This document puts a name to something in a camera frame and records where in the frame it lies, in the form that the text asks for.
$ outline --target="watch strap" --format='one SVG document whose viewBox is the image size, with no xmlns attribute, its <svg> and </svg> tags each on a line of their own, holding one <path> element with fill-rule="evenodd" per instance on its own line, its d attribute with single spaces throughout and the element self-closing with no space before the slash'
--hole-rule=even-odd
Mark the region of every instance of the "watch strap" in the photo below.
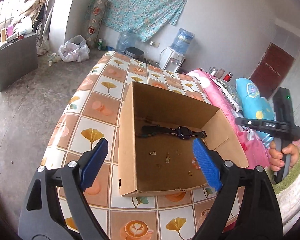
<svg viewBox="0 0 300 240">
<path fill-rule="evenodd" d="M 178 136 L 178 132 L 176 129 L 161 127 L 161 126 L 151 126 L 145 125 L 142 127 L 142 133 L 165 133 L 165 134 L 172 134 Z"/>
<path fill-rule="evenodd" d="M 191 137 L 200 137 L 200 138 L 206 138 L 207 134 L 205 131 L 200 132 L 191 132 Z"/>
</svg>

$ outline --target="blue pillow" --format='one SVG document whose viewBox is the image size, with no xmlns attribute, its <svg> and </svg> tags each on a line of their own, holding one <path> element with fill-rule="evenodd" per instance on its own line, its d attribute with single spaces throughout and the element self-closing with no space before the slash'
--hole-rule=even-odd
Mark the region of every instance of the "blue pillow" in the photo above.
<svg viewBox="0 0 300 240">
<path fill-rule="evenodd" d="M 274 112 L 269 102 L 260 97 L 257 86 L 247 78 L 239 78 L 235 81 L 237 93 L 242 101 L 243 117 L 248 119 L 274 120 Z M 272 141 L 272 137 L 264 132 L 256 131 L 266 147 Z"/>
</svg>

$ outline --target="power outlet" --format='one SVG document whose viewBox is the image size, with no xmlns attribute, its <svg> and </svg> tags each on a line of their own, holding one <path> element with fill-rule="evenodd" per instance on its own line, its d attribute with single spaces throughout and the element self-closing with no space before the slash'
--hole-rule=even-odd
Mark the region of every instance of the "power outlet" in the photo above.
<svg viewBox="0 0 300 240">
<path fill-rule="evenodd" d="M 158 48 L 159 47 L 159 42 L 156 42 L 156 41 L 150 41 L 150 45 L 152 45 L 152 47 L 154 48 Z"/>
</svg>

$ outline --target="table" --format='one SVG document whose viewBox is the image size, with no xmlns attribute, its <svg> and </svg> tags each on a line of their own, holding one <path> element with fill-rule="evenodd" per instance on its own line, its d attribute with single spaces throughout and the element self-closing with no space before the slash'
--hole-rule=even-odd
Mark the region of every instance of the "table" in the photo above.
<svg viewBox="0 0 300 240">
<path fill-rule="evenodd" d="M 119 117 L 131 82 L 146 83 L 210 103 L 194 77 L 161 70 L 114 51 L 107 52 L 66 106 L 41 164 L 48 169 L 63 167 L 71 160 L 78 160 L 104 137 L 109 142 L 108 155 L 84 195 L 111 240 L 190 239 L 216 198 L 217 192 L 209 185 L 167 196 L 119 195 Z M 75 230 L 62 188 L 58 195 L 66 223 Z M 236 220 L 242 196 L 243 188 L 239 188 L 227 225 Z"/>
</svg>

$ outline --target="cardboard box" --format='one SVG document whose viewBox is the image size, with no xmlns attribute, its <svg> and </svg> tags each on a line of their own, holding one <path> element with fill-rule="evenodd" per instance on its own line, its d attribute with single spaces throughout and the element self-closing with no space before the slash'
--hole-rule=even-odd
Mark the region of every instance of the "cardboard box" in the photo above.
<svg viewBox="0 0 300 240">
<path fill-rule="evenodd" d="M 136 136 L 144 125 L 205 130 L 207 146 L 224 160 L 247 167 L 242 147 L 223 111 L 197 99 L 165 89 L 132 82 L 122 105 L 119 132 L 119 178 L 121 196 L 175 194 L 207 183 L 191 161 L 193 139 L 158 134 Z"/>
</svg>

